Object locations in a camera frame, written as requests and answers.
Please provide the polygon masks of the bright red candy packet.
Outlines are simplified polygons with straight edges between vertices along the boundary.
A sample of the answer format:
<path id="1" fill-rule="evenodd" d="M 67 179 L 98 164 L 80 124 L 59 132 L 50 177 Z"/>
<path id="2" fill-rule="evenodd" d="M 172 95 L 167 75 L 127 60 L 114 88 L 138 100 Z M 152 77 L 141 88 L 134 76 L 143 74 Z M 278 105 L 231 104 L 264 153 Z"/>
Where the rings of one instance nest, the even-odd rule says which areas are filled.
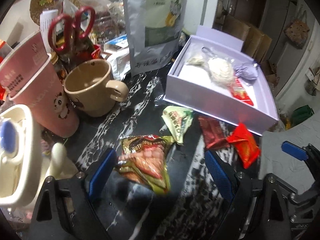
<path id="1" fill-rule="evenodd" d="M 243 123 L 240 123 L 226 140 L 236 148 L 244 169 L 248 169 L 261 154 L 252 133 Z"/>

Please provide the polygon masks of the dark red candy packet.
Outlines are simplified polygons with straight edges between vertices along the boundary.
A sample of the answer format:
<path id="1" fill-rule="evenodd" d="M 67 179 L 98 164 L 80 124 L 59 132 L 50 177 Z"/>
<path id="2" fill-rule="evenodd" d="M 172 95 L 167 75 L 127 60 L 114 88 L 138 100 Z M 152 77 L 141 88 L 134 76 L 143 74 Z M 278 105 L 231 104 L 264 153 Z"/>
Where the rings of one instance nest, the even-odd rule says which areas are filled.
<path id="1" fill-rule="evenodd" d="M 220 150 L 230 147 L 218 120 L 208 116 L 199 116 L 198 121 L 207 150 Z"/>

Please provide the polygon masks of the green gold snack packet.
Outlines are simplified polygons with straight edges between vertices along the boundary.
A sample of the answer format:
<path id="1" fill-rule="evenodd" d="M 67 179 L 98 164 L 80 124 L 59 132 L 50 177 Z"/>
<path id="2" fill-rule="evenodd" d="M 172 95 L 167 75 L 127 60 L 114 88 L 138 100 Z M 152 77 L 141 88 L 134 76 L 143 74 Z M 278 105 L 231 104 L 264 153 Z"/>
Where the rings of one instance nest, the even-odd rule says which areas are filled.
<path id="1" fill-rule="evenodd" d="M 156 194 L 170 190 L 166 157 L 172 144 L 172 136 L 137 135 L 120 140 L 122 153 L 115 169 L 128 180 L 145 185 Z"/>

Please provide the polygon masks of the light green snack packet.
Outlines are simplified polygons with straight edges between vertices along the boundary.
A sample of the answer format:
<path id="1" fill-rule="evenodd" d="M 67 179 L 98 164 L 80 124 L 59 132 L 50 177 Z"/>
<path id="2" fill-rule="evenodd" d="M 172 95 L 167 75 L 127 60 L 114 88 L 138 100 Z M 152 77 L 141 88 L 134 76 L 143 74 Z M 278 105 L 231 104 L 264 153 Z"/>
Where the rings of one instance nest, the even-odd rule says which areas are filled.
<path id="1" fill-rule="evenodd" d="M 179 106 L 167 106 L 162 119 L 178 145 L 183 145 L 186 131 L 193 122 L 193 110 Z"/>

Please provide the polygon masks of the red white snack packet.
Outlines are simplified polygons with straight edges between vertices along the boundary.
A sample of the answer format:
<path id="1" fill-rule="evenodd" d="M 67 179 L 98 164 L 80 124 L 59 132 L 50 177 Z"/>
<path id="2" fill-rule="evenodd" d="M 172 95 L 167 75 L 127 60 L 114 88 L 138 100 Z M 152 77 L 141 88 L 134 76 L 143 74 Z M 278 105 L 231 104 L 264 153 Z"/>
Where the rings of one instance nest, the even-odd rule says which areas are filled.
<path id="1" fill-rule="evenodd" d="M 230 90 L 232 97 L 240 100 L 243 103 L 254 106 L 253 101 L 248 96 L 246 90 L 244 89 L 244 87 L 242 86 L 242 84 L 240 83 L 240 81 L 237 77 L 234 79 L 234 82 L 229 87 L 229 90 Z"/>

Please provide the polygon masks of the lavender drawstring pouch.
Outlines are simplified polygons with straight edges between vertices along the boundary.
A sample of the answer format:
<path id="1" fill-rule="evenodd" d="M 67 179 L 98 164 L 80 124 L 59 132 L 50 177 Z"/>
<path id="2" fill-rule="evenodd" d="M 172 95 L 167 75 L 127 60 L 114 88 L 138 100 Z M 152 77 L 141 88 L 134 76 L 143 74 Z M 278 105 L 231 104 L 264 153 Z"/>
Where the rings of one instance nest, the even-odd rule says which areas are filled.
<path id="1" fill-rule="evenodd" d="M 243 78 L 248 81 L 256 80 L 258 74 L 259 64 L 257 63 L 243 63 L 234 66 L 234 72 L 237 77 Z"/>

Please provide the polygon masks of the clear bag with white coil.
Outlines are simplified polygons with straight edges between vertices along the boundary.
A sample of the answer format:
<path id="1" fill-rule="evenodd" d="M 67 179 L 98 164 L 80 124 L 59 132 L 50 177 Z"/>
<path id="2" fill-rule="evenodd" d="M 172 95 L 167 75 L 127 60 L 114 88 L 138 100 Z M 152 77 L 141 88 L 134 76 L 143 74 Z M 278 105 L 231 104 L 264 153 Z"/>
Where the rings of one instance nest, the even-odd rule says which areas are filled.
<path id="1" fill-rule="evenodd" d="M 211 80 L 221 87 L 230 87 L 234 82 L 235 74 L 232 62 L 227 57 L 214 53 L 208 47 L 202 47 L 201 51 L 208 57 L 204 66 Z"/>

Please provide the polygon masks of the clear zip bag with powder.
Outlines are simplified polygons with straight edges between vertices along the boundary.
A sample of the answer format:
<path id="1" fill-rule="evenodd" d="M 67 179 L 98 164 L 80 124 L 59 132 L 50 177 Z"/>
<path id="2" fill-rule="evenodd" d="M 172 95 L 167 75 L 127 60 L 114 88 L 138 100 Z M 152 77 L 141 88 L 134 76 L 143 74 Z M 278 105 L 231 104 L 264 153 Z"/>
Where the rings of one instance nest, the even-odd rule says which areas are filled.
<path id="1" fill-rule="evenodd" d="M 203 67 L 207 64 L 208 57 L 204 53 L 196 53 L 187 59 L 187 64 L 192 66 Z"/>

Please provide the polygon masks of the green shopping bag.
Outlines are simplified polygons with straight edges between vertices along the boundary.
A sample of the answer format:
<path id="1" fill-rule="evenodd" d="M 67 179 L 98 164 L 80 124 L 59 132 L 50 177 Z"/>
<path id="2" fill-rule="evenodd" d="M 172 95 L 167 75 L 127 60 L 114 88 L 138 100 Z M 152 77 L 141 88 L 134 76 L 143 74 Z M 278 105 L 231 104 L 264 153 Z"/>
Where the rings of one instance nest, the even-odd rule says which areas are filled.
<path id="1" fill-rule="evenodd" d="M 292 127 L 301 124 L 308 118 L 314 115 L 313 109 L 309 105 L 305 105 L 295 109 L 291 115 L 291 125 Z"/>

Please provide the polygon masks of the white rabbit ceramic teapot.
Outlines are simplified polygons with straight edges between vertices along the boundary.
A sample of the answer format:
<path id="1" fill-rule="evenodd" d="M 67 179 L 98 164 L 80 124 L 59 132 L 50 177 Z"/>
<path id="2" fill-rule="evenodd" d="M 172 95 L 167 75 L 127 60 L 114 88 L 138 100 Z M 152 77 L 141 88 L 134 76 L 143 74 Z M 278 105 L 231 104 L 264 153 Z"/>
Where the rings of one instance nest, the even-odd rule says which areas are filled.
<path id="1" fill-rule="evenodd" d="M 41 130 L 26 105 L 14 105 L 1 113 L 2 124 L 12 124 L 15 150 L 1 149 L 1 207 L 25 207 L 36 202 L 47 176 L 60 178 L 68 172 L 63 144 L 52 147 L 50 157 L 41 149 Z"/>

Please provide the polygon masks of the brown cardboard sheets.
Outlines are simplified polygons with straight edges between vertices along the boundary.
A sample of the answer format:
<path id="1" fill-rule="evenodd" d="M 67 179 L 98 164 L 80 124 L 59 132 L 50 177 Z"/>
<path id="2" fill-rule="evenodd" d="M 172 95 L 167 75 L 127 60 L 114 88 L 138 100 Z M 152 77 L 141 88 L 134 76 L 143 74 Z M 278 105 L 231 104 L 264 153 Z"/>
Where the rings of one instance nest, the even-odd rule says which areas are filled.
<path id="1" fill-rule="evenodd" d="M 225 16 L 222 31 L 232 35 L 244 43 L 241 51 L 262 63 L 270 48 L 272 39 L 254 25 L 239 20 L 231 15 Z"/>

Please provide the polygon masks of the hanging brown patterned bag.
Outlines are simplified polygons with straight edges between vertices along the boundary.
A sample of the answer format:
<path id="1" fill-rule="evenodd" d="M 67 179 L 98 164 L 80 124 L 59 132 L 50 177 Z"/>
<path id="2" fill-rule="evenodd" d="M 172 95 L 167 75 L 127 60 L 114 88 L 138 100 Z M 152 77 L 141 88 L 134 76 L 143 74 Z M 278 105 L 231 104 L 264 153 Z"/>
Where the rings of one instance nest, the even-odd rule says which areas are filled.
<path id="1" fill-rule="evenodd" d="M 298 15 L 294 17 L 284 29 L 284 34 L 298 49 L 303 49 L 308 39 L 309 31 L 307 12 L 306 10 L 302 11 L 302 9 L 300 9 Z"/>

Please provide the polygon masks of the pink panda paper cup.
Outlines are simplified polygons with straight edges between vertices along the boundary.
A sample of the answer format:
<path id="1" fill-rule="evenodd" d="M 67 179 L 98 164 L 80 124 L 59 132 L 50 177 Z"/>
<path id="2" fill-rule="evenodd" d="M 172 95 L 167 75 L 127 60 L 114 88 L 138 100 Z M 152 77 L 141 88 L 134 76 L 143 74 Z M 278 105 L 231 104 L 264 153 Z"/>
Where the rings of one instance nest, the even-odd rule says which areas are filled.
<path id="1" fill-rule="evenodd" d="M 19 43 L 1 62 L 1 86 L 9 100 L 30 108 L 34 119 L 54 134 L 68 138 L 79 118 L 46 52 L 41 33 Z"/>

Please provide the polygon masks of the silver pear jasmine tea pouch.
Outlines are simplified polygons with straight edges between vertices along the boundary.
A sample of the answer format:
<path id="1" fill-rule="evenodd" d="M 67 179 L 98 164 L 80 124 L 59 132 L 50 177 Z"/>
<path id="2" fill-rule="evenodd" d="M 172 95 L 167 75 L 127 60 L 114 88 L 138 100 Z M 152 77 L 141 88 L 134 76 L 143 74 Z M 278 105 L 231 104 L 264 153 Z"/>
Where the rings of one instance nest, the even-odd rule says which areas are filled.
<path id="1" fill-rule="evenodd" d="M 178 49 L 187 0 L 123 0 L 133 76 L 169 63 Z"/>

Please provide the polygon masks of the red handled scissors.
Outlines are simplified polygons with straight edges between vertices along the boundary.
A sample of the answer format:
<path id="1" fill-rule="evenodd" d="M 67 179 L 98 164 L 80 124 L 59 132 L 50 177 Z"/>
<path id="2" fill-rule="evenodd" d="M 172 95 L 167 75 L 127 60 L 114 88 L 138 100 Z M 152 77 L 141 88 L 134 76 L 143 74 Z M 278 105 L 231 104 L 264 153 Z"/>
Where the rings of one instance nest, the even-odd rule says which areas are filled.
<path id="1" fill-rule="evenodd" d="M 89 22 L 85 30 L 81 29 L 82 16 L 87 14 Z M 59 47 L 56 46 L 53 37 L 56 35 L 56 25 L 63 22 L 64 42 Z M 95 23 L 95 9 L 90 6 L 82 6 L 75 12 L 74 16 L 63 13 L 53 19 L 48 30 L 48 44 L 57 54 L 68 54 L 73 48 L 88 38 Z"/>

